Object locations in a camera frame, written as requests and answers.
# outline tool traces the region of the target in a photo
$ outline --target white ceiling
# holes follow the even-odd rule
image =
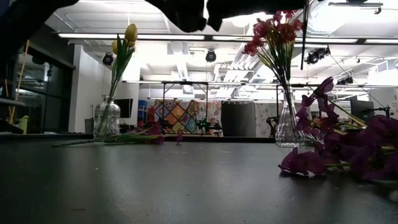
[[[336,30],[327,31],[328,35],[333,37],[398,37],[397,0],[380,0],[384,6],[378,15],[374,14],[374,9],[342,9],[341,7],[327,6],[329,2],[343,1],[325,0],[323,2],[325,5],[319,12],[314,10],[316,5],[313,5],[312,24],[320,26],[319,29],[323,30],[335,27]],[[379,2],[379,0],[369,0],[368,2]],[[130,22],[137,25],[138,32],[141,34],[182,33],[169,22],[161,11],[143,0],[81,0],[72,7],[59,9],[46,23],[57,32],[123,33]],[[236,27],[231,21],[225,21],[219,33],[209,27],[199,33],[243,35],[249,34],[250,27]],[[101,58],[105,52],[111,51],[111,41],[91,40],[81,43],[85,45],[86,51],[96,58]],[[141,73],[146,78],[150,78],[151,75],[162,78],[161,75],[170,75],[171,71],[177,71],[176,61],[181,58],[177,59],[174,55],[168,55],[167,44],[168,42],[145,41],[136,43],[136,52],[141,59]],[[241,50],[241,44],[237,43],[189,42],[187,44],[191,47],[214,49],[217,54],[216,63],[233,61]],[[398,46],[331,45],[330,49],[332,56],[345,70],[352,68],[359,70],[361,65],[383,57],[398,58]],[[331,57],[327,57],[315,65],[305,66],[304,70],[299,69],[300,59],[301,55],[294,58],[293,65],[297,66],[292,68],[292,83],[307,81],[319,83],[320,79],[343,73],[343,70]],[[195,55],[186,55],[184,60],[187,63],[188,71],[213,72],[216,65],[216,63],[207,63],[205,54],[198,52]],[[365,82],[366,80],[361,80],[361,78],[366,71],[356,72],[362,75],[358,76],[360,78],[356,78],[356,80]]]

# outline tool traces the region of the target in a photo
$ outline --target dark table surface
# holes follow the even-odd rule
[[[0,144],[0,223],[397,223],[380,186],[280,172],[273,144]]]

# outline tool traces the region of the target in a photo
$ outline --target yellow tulip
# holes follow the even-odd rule
[[[137,26],[135,24],[130,24],[124,33],[124,38],[130,41],[136,41],[137,35]]]
[[[135,41],[129,41],[129,47],[134,47],[136,45]]]
[[[118,54],[118,41],[117,40],[114,40],[112,42],[112,52],[116,55]]]

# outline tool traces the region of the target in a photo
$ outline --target glass vase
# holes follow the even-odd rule
[[[292,92],[284,93],[284,107],[280,114],[275,134],[275,141],[279,147],[303,147],[305,143],[304,133],[296,130],[296,124],[299,119],[295,116],[297,111],[293,98]]]
[[[114,96],[103,95],[103,102],[95,107],[94,138],[106,138],[119,134],[120,107],[114,104]]]

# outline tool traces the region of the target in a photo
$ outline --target monitor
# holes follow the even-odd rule
[[[115,100],[114,104],[120,107],[120,118],[131,118],[132,99]]]
[[[351,102],[351,114],[355,117],[363,120],[369,121],[374,117],[373,102],[371,101],[360,101],[355,99],[350,99]]]

